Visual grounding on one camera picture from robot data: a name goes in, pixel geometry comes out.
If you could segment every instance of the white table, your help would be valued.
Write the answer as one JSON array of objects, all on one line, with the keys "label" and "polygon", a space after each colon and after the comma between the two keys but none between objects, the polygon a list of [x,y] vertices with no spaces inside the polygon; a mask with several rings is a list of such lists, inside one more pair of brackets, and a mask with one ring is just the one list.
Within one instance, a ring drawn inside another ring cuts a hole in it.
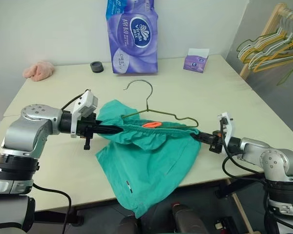
[{"label": "white table", "polygon": [[[4,114],[0,124],[0,144],[6,129],[19,117],[24,106],[43,103],[61,108],[87,88],[99,98],[98,110],[113,99],[138,110],[145,109],[150,91],[147,84],[136,82],[123,91],[131,80],[143,78],[150,81],[154,88],[149,99],[151,109],[172,112],[179,117],[193,117],[199,121],[199,129],[206,133],[219,129],[216,116],[227,111],[234,118],[236,137],[250,137],[276,148],[293,150],[293,132],[220,55],[209,57],[203,74],[183,70],[183,61],[183,58],[159,60],[157,75],[115,75],[111,64],[105,63],[104,72],[99,74],[92,73],[89,64],[85,64],[58,66],[50,78],[40,82],[29,79]],[[142,117],[174,121],[172,117],[154,113],[143,113]],[[108,140],[95,136],[91,150],[84,151],[83,139],[72,139],[65,134],[50,136],[40,158],[41,167],[34,175],[35,182],[42,187],[67,192],[72,197],[73,205],[115,198],[95,157],[95,153],[107,143]],[[224,155],[210,152],[208,145],[202,145],[197,160],[180,185],[227,178],[221,169],[224,158]],[[260,171],[258,167],[240,163]],[[230,162],[228,171],[234,175],[248,174]],[[67,205],[66,198],[61,195],[33,189],[30,196],[36,200],[36,210]]]}]

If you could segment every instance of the vinda logo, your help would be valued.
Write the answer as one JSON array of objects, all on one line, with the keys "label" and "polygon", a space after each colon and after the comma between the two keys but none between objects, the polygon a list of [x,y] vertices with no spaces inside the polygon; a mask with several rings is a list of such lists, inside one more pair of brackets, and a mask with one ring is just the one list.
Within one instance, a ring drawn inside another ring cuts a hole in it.
[{"label": "vinda logo", "polygon": [[136,46],[144,48],[150,43],[151,30],[147,22],[142,18],[132,18],[130,21],[130,29]]}]

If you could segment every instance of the teal fabric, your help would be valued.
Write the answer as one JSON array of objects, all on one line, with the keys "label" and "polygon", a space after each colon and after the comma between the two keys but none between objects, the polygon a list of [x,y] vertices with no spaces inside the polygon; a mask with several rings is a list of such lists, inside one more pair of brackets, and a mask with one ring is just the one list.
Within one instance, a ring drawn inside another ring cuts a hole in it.
[{"label": "teal fabric", "polygon": [[201,148],[190,133],[197,129],[165,129],[179,123],[163,122],[163,128],[143,128],[152,120],[135,113],[117,100],[105,104],[97,119],[103,125],[123,128],[114,135],[101,135],[111,142],[96,156],[119,203],[138,218],[165,199],[182,181]]}]

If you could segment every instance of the black tape roll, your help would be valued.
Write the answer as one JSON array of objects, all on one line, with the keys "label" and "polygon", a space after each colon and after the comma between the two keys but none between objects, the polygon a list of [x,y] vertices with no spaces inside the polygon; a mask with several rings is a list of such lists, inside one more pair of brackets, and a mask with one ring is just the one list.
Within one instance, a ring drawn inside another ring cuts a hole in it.
[{"label": "black tape roll", "polygon": [[100,73],[104,70],[102,63],[98,61],[90,63],[90,67],[94,73]]}]

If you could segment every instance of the pink plush toy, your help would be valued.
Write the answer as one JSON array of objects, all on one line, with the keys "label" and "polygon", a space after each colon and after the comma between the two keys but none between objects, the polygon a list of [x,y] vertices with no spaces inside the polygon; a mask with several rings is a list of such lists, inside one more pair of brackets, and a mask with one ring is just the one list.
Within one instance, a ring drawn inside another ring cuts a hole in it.
[{"label": "pink plush toy", "polygon": [[39,81],[48,78],[52,75],[54,66],[49,62],[40,61],[26,68],[23,71],[24,78],[31,78],[33,81]]}]

